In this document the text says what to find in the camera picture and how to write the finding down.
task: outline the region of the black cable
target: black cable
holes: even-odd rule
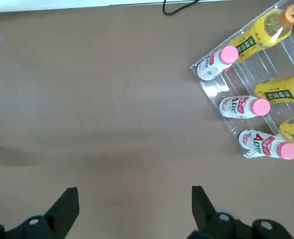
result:
[[[172,16],[172,15],[176,14],[177,12],[181,11],[182,9],[185,9],[185,8],[188,7],[188,6],[192,6],[193,4],[197,3],[197,2],[200,1],[200,0],[194,0],[193,2],[188,3],[188,4],[186,4],[186,5],[184,5],[184,6],[180,7],[180,8],[178,8],[178,9],[172,11],[172,12],[166,12],[166,10],[165,10],[165,8],[166,8],[166,1],[167,1],[167,0],[163,0],[162,12],[163,12],[163,14],[166,15],[166,16]]]

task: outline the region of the screw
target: screw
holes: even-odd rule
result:
[[[272,224],[270,224],[269,222],[261,222],[261,226],[267,230],[273,229]]]
[[[220,216],[219,216],[219,218],[222,220],[222,221],[228,221],[228,220],[230,220],[230,218],[228,217],[228,215],[226,215],[226,214],[221,214]]]
[[[29,221],[30,225],[34,225],[36,223],[38,223],[38,219],[32,219],[32,220]]]

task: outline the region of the white object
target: white object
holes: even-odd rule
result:
[[[266,99],[254,96],[235,96],[223,99],[219,109],[224,117],[248,119],[268,114],[271,104]]]
[[[284,138],[281,136],[281,134],[276,134],[276,138],[280,138],[284,141]],[[247,151],[246,153],[243,154],[244,157],[246,158],[258,158],[258,157],[263,157],[264,155],[261,153],[258,153],[256,151]]]
[[[273,158],[294,159],[294,144],[271,134],[246,129],[240,133],[238,139],[240,145],[250,151]]]
[[[198,76],[204,81],[213,80],[218,74],[227,71],[238,58],[234,46],[225,46],[207,54],[197,67]]]

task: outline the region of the clear acrylic rack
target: clear acrylic rack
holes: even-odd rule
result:
[[[294,0],[281,0],[277,2],[219,44],[212,51],[228,45],[232,39],[249,29],[256,19],[271,9],[285,8],[291,4],[294,4]],[[190,66],[190,69],[197,77],[196,68],[203,59],[204,57],[200,58]],[[222,73],[213,80],[203,81],[200,78],[198,79],[204,92],[219,112],[219,103],[224,98],[230,96],[255,95],[254,87],[257,83],[269,78],[291,76],[294,76],[294,29],[290,37],[286,38],[284,41],[271,48],[258,52],[242,63],[233,64],[229,71]],[[245,120],[224,118],[222,115],[221,117],[225,126],[236,141],[239,133],[247,128],[253,128],[276,135],[279,133],[279,125],[287,119],[294,117],[294,103],[274,104],[269,114],[264,117],[255,117]]]

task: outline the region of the pink bottle cap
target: pink bottle cap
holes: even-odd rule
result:
[[[220,51],[220,55],[218,57],[220,59],[220,62],[225,65],[229,65],[237,60],[238,51],[234,46],[226,46]]]
[[[266,115],[271,109],[271,104],[266,99],[255,99],[252,101],[250,105],[250,110],[253,114],[257,116],[264,116]]]
[[[294,144],[288,142],[281,142],[276,149],[279,157],[286,160],[294,159]]]

